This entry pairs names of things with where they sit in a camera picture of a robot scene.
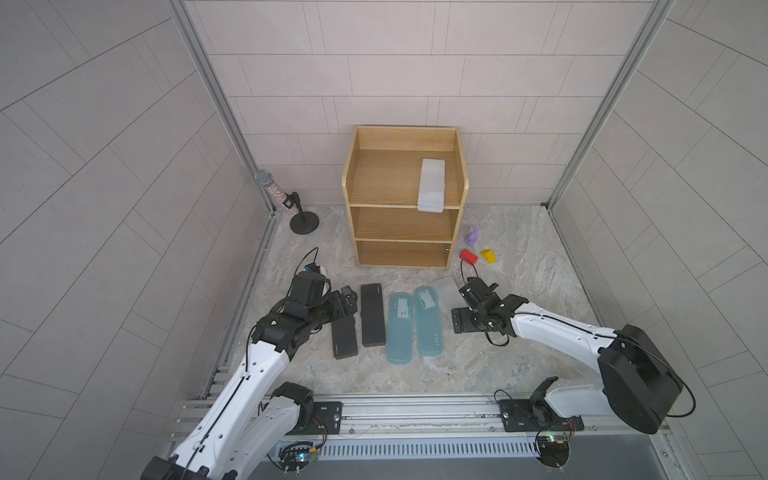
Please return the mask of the black pencil case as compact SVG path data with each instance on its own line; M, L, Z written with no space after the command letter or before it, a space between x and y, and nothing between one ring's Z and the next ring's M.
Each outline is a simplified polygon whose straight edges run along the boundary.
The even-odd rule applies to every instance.
M358 355L355 318L353 315L331 323L333 356L342 360Z
M386 344L382 287L379 283L361 286L360 315L364 347Z

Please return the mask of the teal pencil case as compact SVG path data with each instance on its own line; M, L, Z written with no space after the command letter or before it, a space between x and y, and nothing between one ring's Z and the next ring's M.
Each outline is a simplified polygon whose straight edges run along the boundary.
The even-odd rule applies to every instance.
M433 287L422 286L414 290L414 316L417 347L424 357L436 357L444 350L443 327L439 300Z
M413 356L413 297L395 292L388 303L386 357L393 365L406 365Z

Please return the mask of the clear white pencil case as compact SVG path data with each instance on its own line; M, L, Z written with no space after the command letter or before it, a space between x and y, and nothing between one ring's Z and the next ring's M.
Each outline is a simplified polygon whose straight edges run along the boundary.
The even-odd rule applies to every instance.
M454 308L464 308L467 306L463 296L459 292L459 286L451 276L437 279L433 287L435 288L440 304L450 312Z
M422 160L417 209L421 212L442 213L445 205L445 161Z

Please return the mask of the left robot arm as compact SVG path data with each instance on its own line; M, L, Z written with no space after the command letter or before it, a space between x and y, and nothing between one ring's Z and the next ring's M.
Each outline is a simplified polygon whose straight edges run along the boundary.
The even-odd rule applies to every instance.
M312 392L285 383L259 405L311 332L357 312L357 293L344 286L323 296L284 298L260 319L230 381L193 432L167 458L153 457L143 479L246 479L292 430L310 422Z

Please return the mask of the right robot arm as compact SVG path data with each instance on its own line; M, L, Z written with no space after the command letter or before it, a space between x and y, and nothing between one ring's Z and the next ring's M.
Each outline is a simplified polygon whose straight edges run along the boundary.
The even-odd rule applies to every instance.
M471 277L459 288L465 305L451 311L455 333L501 333L541 343L598 373L589 380L546 378L532 393L527 411L539 429L587 416L615 416L645 434L656 433L687 386L646 332L620 330L554 314L526 298L500 298L496 285Z

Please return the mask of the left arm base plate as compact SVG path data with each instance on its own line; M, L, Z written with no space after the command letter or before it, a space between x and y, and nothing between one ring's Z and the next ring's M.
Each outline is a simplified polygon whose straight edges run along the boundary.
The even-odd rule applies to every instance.
M315 401L311 413L301 410L297 425L287 435L336 435L340 432L342 413L342 402Z

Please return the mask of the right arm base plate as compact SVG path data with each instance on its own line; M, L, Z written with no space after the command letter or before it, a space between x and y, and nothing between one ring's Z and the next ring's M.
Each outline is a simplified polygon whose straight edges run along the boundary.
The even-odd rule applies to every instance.
M584 430L584 422L580 416L560 417L543 401L502 399L497 403L506 432L572 433Z

